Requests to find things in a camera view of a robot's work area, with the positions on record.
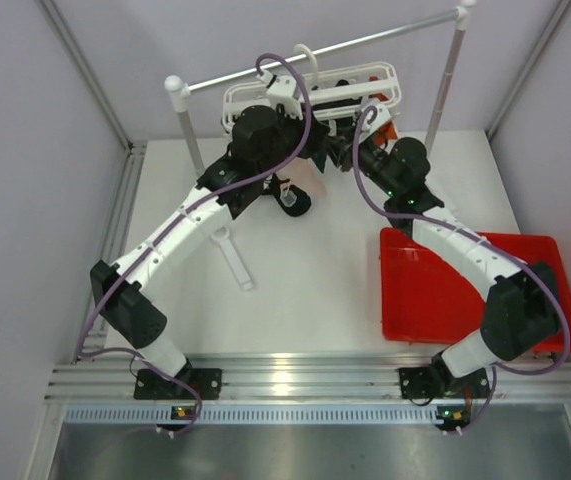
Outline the white clip sock hanger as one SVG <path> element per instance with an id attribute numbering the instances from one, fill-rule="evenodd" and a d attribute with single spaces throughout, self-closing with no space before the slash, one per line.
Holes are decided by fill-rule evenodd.
<path id="1" fill-rule="evenodd" d="M 302 78 L 313 115 L 319 122 L 332 128 L 336 127 L 340 120 L 356 118 L 362 108 L 367 105 L 367 95 L 377 88 L 376 83 L 368 81 L 370 75 L 377 73 L 394 75 L 398 81 L 394 66 L 386 62 L 379 61 L 321 71 L 316 56 L 307 46 L 299 44 L 295 47 L 295 51 L 303 54 L 312 63 L 312 71 L 304 74 Z M 272 74 L 291 75 L 294 78 L 286 69 Z M 301 91 L 299 97 L 304 116 L 305 106 Z M 254 106 L 271 107 L 266 97 L 266 87 L 258 78 L 254 82 L 229 87 L 223 96 L 221 118 L 225 132 L 230 133 L 243 111 Z"/>

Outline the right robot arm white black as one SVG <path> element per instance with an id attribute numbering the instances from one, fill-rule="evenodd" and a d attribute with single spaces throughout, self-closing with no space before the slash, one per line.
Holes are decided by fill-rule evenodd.
<path id="1" fill-rule="evenodd" d="M 387 199 L 376 212 L 453 268 L 485 303 L 480 326 L 432 358 L 432 395 L 455 396 L 472 375 L 569 332 L 552 267 L 529 264 L 460 223 L 427 184 L 431 165 L 420 140 L 403 137 L 384 149 L 352 133 L 334 140 L 329 156 L 358 184 L 369 179 L 382 190 Z"/>

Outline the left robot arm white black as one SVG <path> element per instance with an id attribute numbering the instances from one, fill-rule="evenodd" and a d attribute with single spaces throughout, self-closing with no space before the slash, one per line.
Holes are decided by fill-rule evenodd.
<path id="1" fill-rule="evenodd" d="M 155 306 L 154 289 L 216 231 L 259 199 L 275 175 L 294 159 L 321 149 L 327 127 L 312 107 L 282 102 L 246 108 L 232 128 L 225 153 L 197 179 L 185 200 L 144 241 L 90 271 L 95 307 L 88 321 L 104 318 L 127 342 L 126 352 L 156 370 L 156 384 L 170 397 L 190 388 L 188 359 L 166 334 L 167 317 Z"/>

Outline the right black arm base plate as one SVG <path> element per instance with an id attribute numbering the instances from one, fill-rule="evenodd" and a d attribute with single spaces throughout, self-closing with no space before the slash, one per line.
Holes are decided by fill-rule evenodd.
<path id="1" fill-rule="evenodd" d="M 486 399 L 490 391 L 484 369 L 460 378 L 435 366 L 404 367 L 398 373 L 401 397 L 406 400 Z"/>

